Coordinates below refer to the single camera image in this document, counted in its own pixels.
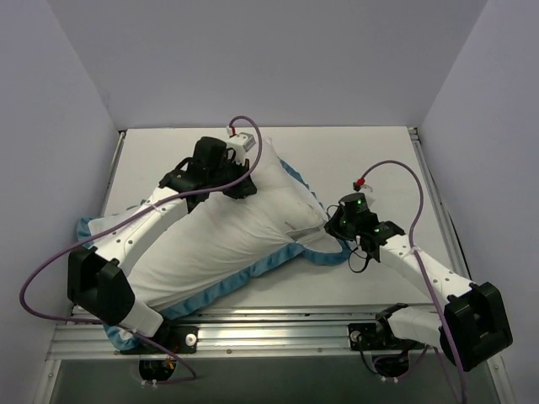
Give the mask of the blue white patterned pillowcase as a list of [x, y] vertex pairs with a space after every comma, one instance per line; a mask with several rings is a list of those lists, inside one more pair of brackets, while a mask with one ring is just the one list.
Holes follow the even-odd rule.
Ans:
[[211, 194], [142, 254], [127, 276], [138, 300], [173, 320], [293, 258], [321, 266], [348, 259], [347, 244], [324, 230], [327, 214], [316, 195], [269, 138], [252, 180], [255, 195]]

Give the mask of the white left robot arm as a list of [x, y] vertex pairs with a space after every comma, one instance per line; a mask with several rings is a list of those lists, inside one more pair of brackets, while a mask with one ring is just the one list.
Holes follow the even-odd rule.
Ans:
[[234, 199], [255, 194], [250, 174], [256, 164], [247, 154], [261, 146], [246, 133], [225, 141], [200, 138], [192, 156], [166, 173], [143, 205], [99, 233], [91, 247], [69, 253], [68, 299], [105, 324], [140, 333], [140, 344], [149, 352], [162, 352], [170, 332], [162, 326], [163, 317], [136, 298], [127, 277], [146, 250], [211, 193]]

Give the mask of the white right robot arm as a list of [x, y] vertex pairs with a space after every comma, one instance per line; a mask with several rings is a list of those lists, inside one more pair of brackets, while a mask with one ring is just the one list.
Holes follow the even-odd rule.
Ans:
[[373, 329], [383, 347], [412, 340], [439, 349], [469, 371], [513, 343], [500, 291], [456, 274], [415, 246], [400, 226], [378, 219], [364, 194], [342, 197], [325, 230], [357, 242], [367, 261], [394, 270], [433, 302], [434, 311], [397, 303], [381, 312]]

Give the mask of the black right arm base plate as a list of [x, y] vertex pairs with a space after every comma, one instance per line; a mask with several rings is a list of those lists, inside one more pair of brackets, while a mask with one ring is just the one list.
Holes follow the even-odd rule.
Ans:
[[377, 322], [350, 323], [347, 329], [350, 349], [356, 352], [403, 351], [424, 347], [413, 340], [395, 338], [390, 332], [383, 331]]

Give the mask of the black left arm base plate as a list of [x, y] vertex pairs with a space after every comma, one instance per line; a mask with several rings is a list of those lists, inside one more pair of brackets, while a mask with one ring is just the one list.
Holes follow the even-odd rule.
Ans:
[[[166, 348], [175, 354], [194, 354], [198, 343], [197, 327], [163, 324], [149, 340]], [[131, 336], [131, 340], [124, 343], [119, 352], [125, 355], [164, 354], [160, 349], [140, 338]]]

